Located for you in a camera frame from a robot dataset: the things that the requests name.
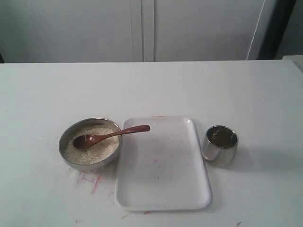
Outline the brown wooden spoon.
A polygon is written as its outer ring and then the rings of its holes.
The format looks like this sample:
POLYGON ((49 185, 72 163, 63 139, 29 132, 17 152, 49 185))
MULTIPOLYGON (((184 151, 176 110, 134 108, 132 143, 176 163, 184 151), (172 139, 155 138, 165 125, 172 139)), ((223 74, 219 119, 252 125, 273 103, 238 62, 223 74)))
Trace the brown wooden spoon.
POLYGON ((106 135, 93 135, 93 134, 81 135, 74 139, 73 146, 77 149, 86 149, 103 140, 106 140, 106 139, 114 137, 114 136, 139 133, 139 132, 147 132, 150 130, 151 130, 151 128, 149 125, 139 125, 139 126, 134 126, 131 128, 121 130, 121 131, 115 131, 113 133, 106 134, 106 135))

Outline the steel bowl of rice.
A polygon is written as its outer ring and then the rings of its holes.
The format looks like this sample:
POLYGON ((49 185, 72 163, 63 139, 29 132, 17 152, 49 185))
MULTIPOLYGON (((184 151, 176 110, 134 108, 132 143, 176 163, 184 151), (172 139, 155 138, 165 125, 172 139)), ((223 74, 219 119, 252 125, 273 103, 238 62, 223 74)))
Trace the steel bowl of rice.
POLYGON ((67 165, 81 172, 96 172, 113 162, 122 147, 122 136, 105 139, 89 148, 78 149, 73 141, 80 135, 106 135, 119 131, 112 120, 89 118, 69 127, 59 140, 59 152, 67 165))

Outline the small steel cup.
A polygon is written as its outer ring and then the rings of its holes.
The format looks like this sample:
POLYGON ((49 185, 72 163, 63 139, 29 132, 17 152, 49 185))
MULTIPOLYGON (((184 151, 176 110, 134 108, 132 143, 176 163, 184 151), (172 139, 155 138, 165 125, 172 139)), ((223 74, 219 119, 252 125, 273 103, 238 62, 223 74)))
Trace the small steel cup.
POLYGON ((227 126, 215 125, 210 127, 202 142, 202 156, 206 162, 223 168, 235 158, 239 137, 227 126))

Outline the white plastic tray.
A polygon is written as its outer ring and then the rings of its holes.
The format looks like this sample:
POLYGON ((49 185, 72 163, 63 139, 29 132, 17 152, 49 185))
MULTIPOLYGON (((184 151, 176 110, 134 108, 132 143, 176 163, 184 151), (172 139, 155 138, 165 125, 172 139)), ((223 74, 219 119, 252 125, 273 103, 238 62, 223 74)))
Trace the white plastic tray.
POLYGON ((137 117, 123 128, 149 125, 123 136, 115 201, 127 211, 199 210, 211 200, 194 122, 183 116, 137 117))

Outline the white cabinet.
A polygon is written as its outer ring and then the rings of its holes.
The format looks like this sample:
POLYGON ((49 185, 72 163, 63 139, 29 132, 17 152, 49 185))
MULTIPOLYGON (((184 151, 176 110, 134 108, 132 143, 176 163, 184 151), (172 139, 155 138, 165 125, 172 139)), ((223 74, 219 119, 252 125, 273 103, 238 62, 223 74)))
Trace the white cabinet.
POLYGON ((255 60, 274 0, 3 0, 5 62, 255 60))

